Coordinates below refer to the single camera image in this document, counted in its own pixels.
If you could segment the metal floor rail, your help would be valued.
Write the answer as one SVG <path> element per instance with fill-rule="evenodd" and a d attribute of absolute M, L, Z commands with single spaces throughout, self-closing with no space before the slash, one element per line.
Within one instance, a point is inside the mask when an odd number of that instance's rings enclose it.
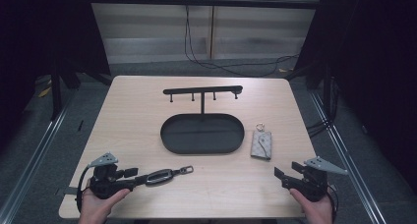
<path fill-rule="evenodd" d="M 366 185 L 362 175 L 360 174 L 349 150 L 347 149 L 344 140 L 342 139 L 336 125 L 330 121 L 325 113 L 324 103 L 321 100 L 317 92 L 310 92 L 310 96 L 314 102 L 314 105 L 321 117 L 321 120 L 327 126 L 328 135 L 337 151 L 344 167 L 347 170 L 349 178 L 357 192 L 368 216 L 373 224 L 387 224 L 386 219 L 375 200 L 374 195 L 371 193 L 369 187 Z"/>
<path fill-rule="evenodd" d="M 11 224 L 15 218 L 15 215 L 29 190 L 30 184 L 38 167 L 40 166 L 41 161 L 43 160 L 47 150 L 55 138 L 56 133 L 60 129 L 62 122 L 66 117 L 68 107 L 72 100 L 73 96 L 70 96 L 63 103 L 62 108 L 55 115 L 55 118 L 48 123 L 47 129 L 38 143 L 36 150 L 31 156 L 23 174 L 20 176 L 17 185 L 10 192 L 4 205 L 0 209 L 0 224 Z"/>

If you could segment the black curtain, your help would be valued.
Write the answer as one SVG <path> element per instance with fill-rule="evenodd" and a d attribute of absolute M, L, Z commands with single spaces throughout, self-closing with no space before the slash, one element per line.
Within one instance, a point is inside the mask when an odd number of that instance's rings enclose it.
<path fill-rule="evenodd" d="M 417 194 L 417 0 L 320 0 L 295 72 L 332 75 Z"/>
<path fill-rule="evenodd" d="M 22 121 L 37 78 L 110 73 L 92 5 L 82 0 L 0 0 L 0 152 Z"/>

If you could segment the grey patterned key pouch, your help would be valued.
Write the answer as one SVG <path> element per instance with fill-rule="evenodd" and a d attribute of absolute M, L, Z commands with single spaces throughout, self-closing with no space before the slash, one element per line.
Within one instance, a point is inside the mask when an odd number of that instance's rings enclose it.
<path fill-rule="evenodd" d="M 271 160 L 271 149 L 271 132 L 266 130 L 263 123 L 257 124 L 252 137 L 251 156 L 269 161 Z"/>

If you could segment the black horizontal frame bar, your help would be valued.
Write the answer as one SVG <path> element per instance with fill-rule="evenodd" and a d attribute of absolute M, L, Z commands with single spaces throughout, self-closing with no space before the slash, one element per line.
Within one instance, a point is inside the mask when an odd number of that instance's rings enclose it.
<path fill-rule="evenodd" d="M 212 7 L 254 7 L 280 9 L 309 9 L 322 7 L 320 2 L 280 1 L 280 0 L 89 0 L 91 3 L 103 4 L 147 4 L 147 5 L 184 5 Z"/>

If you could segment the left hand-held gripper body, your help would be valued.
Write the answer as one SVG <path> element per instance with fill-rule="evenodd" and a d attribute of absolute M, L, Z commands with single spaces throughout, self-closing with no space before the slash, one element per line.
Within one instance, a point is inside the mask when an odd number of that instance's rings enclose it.
<path fill-rule="evenodd" d="M 100 199 L 108 199 L 117 192 L 134 188 L 134 181 L 124 177 L 124 170 L 119 170 L 118 159 L 106 152 L 92 161 L 88 167 L 93 168 L 89 188 Z"/>

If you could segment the person's left hand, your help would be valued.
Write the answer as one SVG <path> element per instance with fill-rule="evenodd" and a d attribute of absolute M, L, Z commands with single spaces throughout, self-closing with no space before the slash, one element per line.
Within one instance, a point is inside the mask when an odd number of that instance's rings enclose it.
<path fill-rule="evenodd" d="M 108 199 L 100 199 L 90 189 L 85 189 L 82 194 L 79 224 L 104 224 L 113 206 L 129 193 L 128 189 L 124 189 Z"/>

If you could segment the black key rack with tray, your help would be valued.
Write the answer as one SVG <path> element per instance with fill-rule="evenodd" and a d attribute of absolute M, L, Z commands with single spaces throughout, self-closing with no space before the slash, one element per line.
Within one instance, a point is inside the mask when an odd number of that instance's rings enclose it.
<path fill-rule="evenodd" d="M 176 154 L 226 154 L 237 150 L 244 139 L 245 129 L 242 122 L 233 115 L 206 112 L 206 94 L 216 99 L 218 92 L 231 92 L 234 98 L 242 92 L 241 85 L 203 86 L 186 88 L 168 88 L 164 94 L 201 95 L 201 112 L 177 114 L 168 118 L 161 126 L 160 137 L 163 145 Z"/>

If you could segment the person's right hand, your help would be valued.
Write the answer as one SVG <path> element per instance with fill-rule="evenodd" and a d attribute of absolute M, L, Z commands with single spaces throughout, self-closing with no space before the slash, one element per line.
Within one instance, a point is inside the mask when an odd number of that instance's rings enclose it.
<path fill-rule="evenodd" d="M 306 199 L 296 189 L 290 189 L 290 194 L 300 204 L 309 224 L 332 224 L 332 204 L 328 196 L 312 202 Z"/>

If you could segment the black metal stand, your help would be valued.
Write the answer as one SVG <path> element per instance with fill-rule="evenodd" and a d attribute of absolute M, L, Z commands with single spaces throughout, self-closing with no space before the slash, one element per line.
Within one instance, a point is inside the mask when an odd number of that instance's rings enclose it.
<path fill-rule="evenodd" d="M 51 64 L 51 89 L 53 106 L 51 120 L 54 121 L 62 110 L 59 68 L 55 62 Z"/>

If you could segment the black car key with carabiner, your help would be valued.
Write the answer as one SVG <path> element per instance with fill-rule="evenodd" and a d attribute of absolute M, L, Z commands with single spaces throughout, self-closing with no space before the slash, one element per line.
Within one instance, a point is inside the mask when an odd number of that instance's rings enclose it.
<path fill-rule="evenodd" d="M 161 169 L 147 175 L 146 185 L 156 186 L 171 181 L 177 175 L 185 175 L 194 172 L 193 166 L 185 166 L 179 169 Z"/>

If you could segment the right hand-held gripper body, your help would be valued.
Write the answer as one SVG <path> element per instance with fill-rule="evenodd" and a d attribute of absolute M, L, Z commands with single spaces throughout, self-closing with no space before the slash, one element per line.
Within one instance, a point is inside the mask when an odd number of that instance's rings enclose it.
<path fill-rule="evenodd" d="M 296 189 L 306 199 L 312 202 L 319 201 L 328 192 L 328 173 L 347 175 L 348 171 L 342 169 L 317 156 L 301 164 L 306 172 L 301 174 L 302 179 L 289 178 L 289 189 Z"/>

